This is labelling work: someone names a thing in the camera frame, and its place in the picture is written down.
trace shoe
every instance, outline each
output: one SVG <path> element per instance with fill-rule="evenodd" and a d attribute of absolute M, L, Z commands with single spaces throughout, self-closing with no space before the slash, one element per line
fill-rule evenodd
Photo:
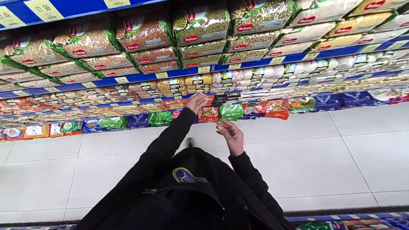
<path fill-rule="evenodd" d="M 189 147 L 195 147 L 195 143 L 193 142 L 193 139 L 192 138 L 188 138 L 187 140 L 186 140 L 186 148 L 189 148 Z"/>

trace person's hand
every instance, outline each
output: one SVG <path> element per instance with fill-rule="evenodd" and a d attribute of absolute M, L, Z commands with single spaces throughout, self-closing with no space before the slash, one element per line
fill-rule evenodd
<path fill-rule="evenodd" d="M 199 112 L 199 109 L 207 102 L 206 95 L 201 92 L 195 93 L 186 102 L 186 108 L 192 110 L 195 114 Z"/>
<path fill-rule="evenodd" d="M 230 155 L 238 156 L 242 154 L 244 152 L 243 132 L 233 122 L 225 119 L 222 119 L 222 123 L 218 122 L 217 125 L 216 128 L 219 131 L 216 132 L 225 137 Z"/>

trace red package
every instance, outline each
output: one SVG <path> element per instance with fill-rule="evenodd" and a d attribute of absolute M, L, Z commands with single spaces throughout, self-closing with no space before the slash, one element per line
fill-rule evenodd
<path fill-rule="evenodd" d="M 205 107 L 201 108 L 198 113 L 198 122 L 218 122 L 219 121 L 219 107 Z"/>
<path fill-rule="evenodd" d="M 265 106 L 264 117 L 288 119 L 290 113 L 288 112 L 287 100 L 263 101 L 263 103 Z"/>

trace person's left hand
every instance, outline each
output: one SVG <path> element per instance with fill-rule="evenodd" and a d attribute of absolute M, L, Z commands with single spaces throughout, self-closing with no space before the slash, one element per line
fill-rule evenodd
<path fill-rule="evenodd" d="M 203 107 L 206 102 L 206 95 L 202 94 L 201 92 L 197 92 L 187 100 L 186 107 L 197 114 L 199 109 Z"/>

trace white tiled floor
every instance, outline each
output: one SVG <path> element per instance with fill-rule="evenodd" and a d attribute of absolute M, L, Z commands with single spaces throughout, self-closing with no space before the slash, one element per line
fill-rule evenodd
<path fill-rule="evenodd" d="M 285 211 L 409 205 L 408 113 L 405 103 L 237 124 Z M 230 165 L 215 126 L 188 137 Z M 0 223 L 81 219 L 164 129 L 0 143 Z"/>

